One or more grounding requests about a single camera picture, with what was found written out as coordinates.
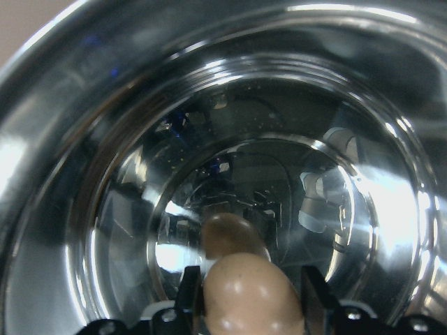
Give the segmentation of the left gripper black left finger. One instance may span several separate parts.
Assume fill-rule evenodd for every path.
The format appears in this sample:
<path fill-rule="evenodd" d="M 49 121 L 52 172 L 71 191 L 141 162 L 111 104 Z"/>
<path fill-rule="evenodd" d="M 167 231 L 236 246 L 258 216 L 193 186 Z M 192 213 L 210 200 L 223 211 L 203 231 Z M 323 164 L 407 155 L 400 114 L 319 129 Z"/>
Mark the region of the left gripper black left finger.
<path fill-rule="evenodd" d="M 81 334 L 198 334 L 203 312 L 203 288 L 199 266 L 184 268 L 174 300 L 159 301 L 144 309 L 131 327 L 114 319 L 90 322 Z"/>

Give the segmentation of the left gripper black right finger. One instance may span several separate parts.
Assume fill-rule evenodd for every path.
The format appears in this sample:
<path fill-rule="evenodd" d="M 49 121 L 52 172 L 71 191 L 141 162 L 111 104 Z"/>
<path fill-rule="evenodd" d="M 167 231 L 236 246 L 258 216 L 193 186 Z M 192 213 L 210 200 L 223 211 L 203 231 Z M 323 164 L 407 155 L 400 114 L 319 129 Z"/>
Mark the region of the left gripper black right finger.
<path fill-rule="evenodd" d="M 340 301 L 319 270 L 303 266 L 301 302 L 305 334 L 445 334 L 446 326 L 423 314 L 407 315 L 395 325 L 380 321 L 373 310 L 357 301 Z"/>

